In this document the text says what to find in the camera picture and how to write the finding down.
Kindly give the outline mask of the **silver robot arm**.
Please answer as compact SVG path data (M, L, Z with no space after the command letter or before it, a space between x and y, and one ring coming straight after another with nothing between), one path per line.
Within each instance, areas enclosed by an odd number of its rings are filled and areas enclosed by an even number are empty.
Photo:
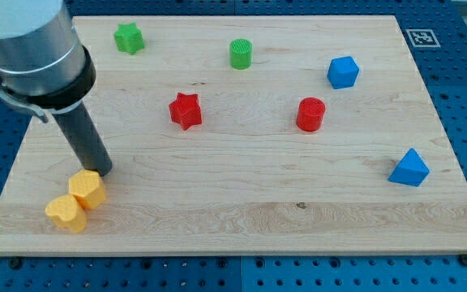
M96 72L63 0L0 0L0 99L47 122L76 109Z

